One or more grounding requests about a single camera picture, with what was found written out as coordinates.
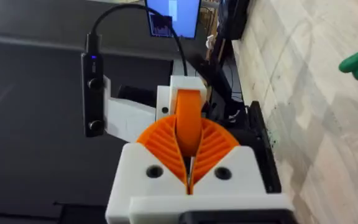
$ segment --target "black wire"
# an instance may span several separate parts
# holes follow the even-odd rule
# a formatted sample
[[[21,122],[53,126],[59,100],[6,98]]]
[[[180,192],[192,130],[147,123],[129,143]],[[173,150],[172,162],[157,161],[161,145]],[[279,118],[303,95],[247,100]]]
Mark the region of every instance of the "black wire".
[[[184,74],[185,76],[187,76],[187,66],[186,66],[186,57],[185,57],[185,53],[183,52],[183,48],[181,46],[181,43],[179,41],[179,38],[177,36],[177,33],[175,32],[175,30],[173,29],[173,27],[169,24],[169,22],[167,22],[167,20],[156,10],[151,9],[147,6],[142,6],[139,4],[120,4],[118,6],[113,6],[112,8],[108,9],[107,11],[105,11],[103,14],[101,14],[98,19],[94,22],[93,27],[92,27],[92,34],[96,34],[96,30],[99,26],[99,24],[101,23],[101,21],[107,17],[108,15],[110,15],[110,13],[113,13],[115,11],[121,10],[121,9],[141,9],[141,10],[145,10],[147,12],[147,15],[149,15],[149,13],[154,13],[155,15],[158,15],[163,22],[165,23],[165,25],[168,27],[168,29],[170,29],[173,38],[175,39],[175,42],[177,43],[177,46],[179,48],[179,52],[180,52],[180,57],[181,57],[181,61],[183,63],[183,69],[184,69]]]
[[[231,69],[231,66],[230,66],[229,63],[228,63],[227,65],[228,65],[228,67],[230,68],[230,72],[231,72],[231,86],[230,86],[230,89],[233,91],[233,86],[234,86],[233,70]]]

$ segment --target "monitor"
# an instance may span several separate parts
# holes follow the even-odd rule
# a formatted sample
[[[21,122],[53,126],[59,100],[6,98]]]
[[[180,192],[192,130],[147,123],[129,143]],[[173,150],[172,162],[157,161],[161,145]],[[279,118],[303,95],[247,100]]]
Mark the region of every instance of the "monitor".
[[[194,39],[201,0],[146,0],[146,6],[161,13],[179,37]],[[153,13],[148,15],[150,33],[155,37],[172,37],[168,27]]]

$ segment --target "orange part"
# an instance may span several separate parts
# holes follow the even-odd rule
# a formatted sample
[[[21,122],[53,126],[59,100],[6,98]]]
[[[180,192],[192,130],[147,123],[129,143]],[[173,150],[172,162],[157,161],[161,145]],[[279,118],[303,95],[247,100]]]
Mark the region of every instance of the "orange part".
[[[176,116],[167,116],[149,126],[138,138],[162,164],[187,187],[185,163],[175,136]]]
[[[149,126],[137,142],[143,144],[185,185],[193,186],[239,143],[222,126],[201,118],[201,96],[196,90],[178,90],[175,115]],[[183,156],[195,156],[190,183]]]
[[[189,194],[193,186],[234,147],[238,141],[222,126],[208,119],[202,119],[202,137],[191,171]]]
[[[201,139],[201,95],[198,90],[178,90],[175,114],[177,141],[183,156],[195,156]]]

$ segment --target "wooden floor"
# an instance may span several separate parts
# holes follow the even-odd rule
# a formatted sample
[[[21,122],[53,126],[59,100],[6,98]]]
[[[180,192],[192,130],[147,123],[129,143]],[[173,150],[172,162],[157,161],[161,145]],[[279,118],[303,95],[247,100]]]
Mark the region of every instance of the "wooden floor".
[[[233,42],[244,100],[260,101],[300,223],[358,223],[358,0],[258,0]]]

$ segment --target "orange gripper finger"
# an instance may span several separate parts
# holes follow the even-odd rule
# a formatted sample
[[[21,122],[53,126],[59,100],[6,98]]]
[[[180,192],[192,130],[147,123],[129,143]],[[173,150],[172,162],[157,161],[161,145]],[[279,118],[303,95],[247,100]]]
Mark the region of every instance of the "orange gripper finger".
[[[175,114],[177,142],[183,156],[196,156],[201,140],[201,95],[198,90],[178,90]]]

